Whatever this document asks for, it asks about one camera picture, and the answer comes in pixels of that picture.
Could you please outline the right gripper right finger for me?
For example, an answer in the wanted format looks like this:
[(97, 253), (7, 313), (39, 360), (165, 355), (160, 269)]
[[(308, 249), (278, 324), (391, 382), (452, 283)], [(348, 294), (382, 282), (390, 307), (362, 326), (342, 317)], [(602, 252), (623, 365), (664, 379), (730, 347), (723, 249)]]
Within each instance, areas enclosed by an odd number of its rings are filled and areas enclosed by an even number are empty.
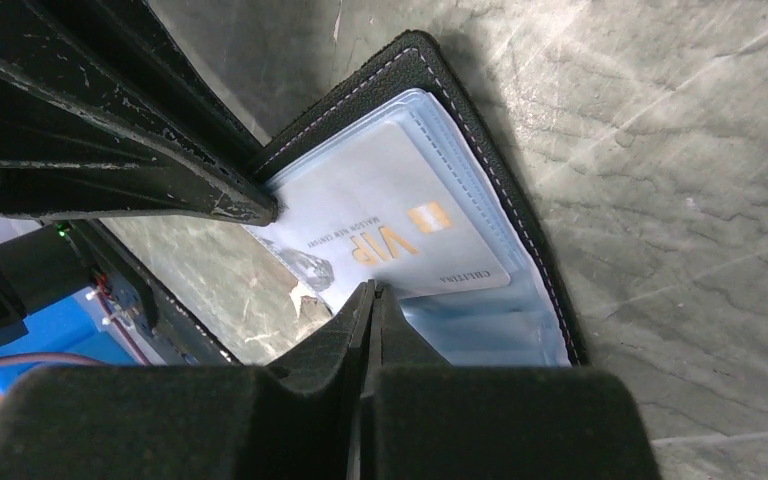
[(364, 479), (657, 479), (628, 388), (591, 367), (454, 366), (378, 286), (360, 397)]

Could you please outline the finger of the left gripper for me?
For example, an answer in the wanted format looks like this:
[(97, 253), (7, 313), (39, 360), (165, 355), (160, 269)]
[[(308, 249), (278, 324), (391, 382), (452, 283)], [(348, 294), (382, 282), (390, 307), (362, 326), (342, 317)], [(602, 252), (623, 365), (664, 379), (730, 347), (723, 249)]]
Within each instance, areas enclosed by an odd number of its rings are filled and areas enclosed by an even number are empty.
[(260, 143), (145, 1), (0, 1), (0, 216), (264, 226)]

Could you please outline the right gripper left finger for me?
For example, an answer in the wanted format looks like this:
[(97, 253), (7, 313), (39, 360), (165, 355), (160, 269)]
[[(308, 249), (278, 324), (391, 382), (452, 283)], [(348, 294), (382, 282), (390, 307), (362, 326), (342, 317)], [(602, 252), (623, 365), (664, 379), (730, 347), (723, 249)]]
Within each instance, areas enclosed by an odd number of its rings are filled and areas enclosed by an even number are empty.
[(355, 479), (367, 281), (265, 365), (45, 366), (0, 405), (0, 479)]

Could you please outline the black leather card holder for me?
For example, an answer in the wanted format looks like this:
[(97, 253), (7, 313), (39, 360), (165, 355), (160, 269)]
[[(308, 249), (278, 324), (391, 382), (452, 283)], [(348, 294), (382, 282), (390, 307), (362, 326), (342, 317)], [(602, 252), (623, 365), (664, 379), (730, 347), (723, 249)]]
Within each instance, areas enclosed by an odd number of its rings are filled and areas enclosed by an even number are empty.
[(277, 196), (275, 177), (310, 151), (386, 122), (417, 143), (512, 275), (504, 287), (415, 298), (375, 280), (391, 289), (408, 324), (452, 365), (588, 365), (539, 221), (428, 33), (402, 33), (302, 114), (267, 147), (255, 177)]

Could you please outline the silver credit card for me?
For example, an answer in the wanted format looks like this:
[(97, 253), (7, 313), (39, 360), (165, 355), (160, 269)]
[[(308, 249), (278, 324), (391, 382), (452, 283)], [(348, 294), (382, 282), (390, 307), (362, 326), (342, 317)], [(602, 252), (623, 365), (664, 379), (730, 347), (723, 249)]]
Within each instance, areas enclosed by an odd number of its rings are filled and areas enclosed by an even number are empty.
[(489, 240), (393, 122), (320, 146), (282, 171), (278, 219), (250, 233), (331, 308), (366, 280), (400, 298), (504, 287)]

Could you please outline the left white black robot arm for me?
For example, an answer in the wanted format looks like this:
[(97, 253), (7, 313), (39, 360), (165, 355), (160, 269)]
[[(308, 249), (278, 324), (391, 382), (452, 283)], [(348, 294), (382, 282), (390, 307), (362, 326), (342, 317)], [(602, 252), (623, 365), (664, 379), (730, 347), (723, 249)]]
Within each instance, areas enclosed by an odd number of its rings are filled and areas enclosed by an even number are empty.
[(0, 1), (0, 346), (86, 287), (169, 364), (233, 356), (104, 225), (183, 215), (265, 226), (241, 169), (260, 143), (145, 1)]

